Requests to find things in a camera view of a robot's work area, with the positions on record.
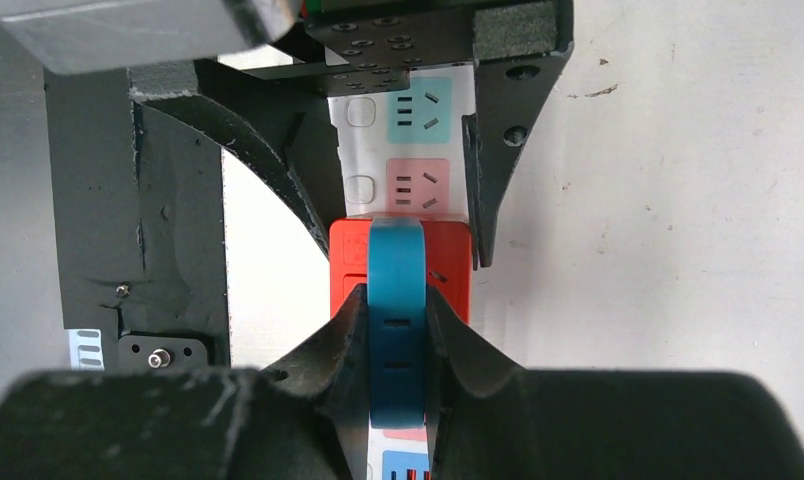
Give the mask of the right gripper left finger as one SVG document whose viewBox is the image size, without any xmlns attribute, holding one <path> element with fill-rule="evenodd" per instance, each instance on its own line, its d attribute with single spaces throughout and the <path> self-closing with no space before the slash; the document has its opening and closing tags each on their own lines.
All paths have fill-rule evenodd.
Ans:
<svg viewBox="0 0 804 480">
<path fill-rule="evenodd" d="M 46 371 L 0 402 L 0 479 L 362 479 L 367 293 L 262 370 Z"/>
</svg>

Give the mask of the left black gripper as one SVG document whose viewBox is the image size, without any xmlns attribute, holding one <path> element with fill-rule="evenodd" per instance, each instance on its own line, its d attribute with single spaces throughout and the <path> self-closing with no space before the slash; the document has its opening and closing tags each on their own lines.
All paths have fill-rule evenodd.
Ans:
<svg viewBox="0 0 804 480">
<path fill-rule="evenodd" d="M 574 49 L 574 4 L 474 11 L 472 1 L 308 1 L 306 17 L 278 42 L 296 55 L 292 65 L 133 67 L 129 96 L 235 156 L 329 253 L 331 226 L 346 208 L 325 97 L 404 90 L 412 72 L 473 58 L 475 111 L 461 118 L 462 142 L 475 265 L 488 268 L 507 188 Z"/>
</svg>

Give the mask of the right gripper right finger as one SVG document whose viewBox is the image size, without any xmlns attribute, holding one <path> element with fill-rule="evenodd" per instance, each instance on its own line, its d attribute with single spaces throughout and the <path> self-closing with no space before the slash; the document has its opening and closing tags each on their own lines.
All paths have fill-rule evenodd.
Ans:
<svg viewBox="0 0 804 480">
<path fill-rule="evenodd" d="M 534 370 L 427 292 L 435 479 L 804 479 L 782 406 L 733 372 Z"/>
</svg>

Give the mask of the white multicolour power strip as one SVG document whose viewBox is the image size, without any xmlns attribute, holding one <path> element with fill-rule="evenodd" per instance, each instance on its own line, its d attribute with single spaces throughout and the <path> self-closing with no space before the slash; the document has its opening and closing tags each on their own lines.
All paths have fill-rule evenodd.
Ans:
<svg viewBox="0 0 804 480">
<path fill-rule="evenodd" d="M 462 119 L 475 110 L 473 68 L 415 70 L 405 90 L 329 102 L 346 216 L 330 230 L 330 311 L 365 282 L 374 217 L 417 217 L 428 283 L 469 320 L 472 236 Z"/>
</svg>

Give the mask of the red cube socket adapter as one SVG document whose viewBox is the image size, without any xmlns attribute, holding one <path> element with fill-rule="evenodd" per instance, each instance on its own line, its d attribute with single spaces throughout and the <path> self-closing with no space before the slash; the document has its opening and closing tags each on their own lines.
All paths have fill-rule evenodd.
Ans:
<svg viewBox="0 0 804 480">
<path fill-rule="evenodd" d="M 435 287 L 461 322 L 470 319 L 472 236 L 468 225 L 450 220 L 345 218 L 330 230 L 329 313 L 337 314 L 355 286 L 379 292 L 379 303 L 423 303 Z"/>
</svg>

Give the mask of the blue folding plug adapter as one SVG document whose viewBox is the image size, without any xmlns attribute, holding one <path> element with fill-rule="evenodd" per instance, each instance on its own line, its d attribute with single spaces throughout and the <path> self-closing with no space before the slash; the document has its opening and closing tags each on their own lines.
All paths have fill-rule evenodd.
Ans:
<svg viewBox="0 0 804 480">
<path fill-rule="evenodd" d="M 379 303 L 367 285 L 370 423 L 376 429 L 420 428 L 425 418 L 425 301 Z"/>
</svg>

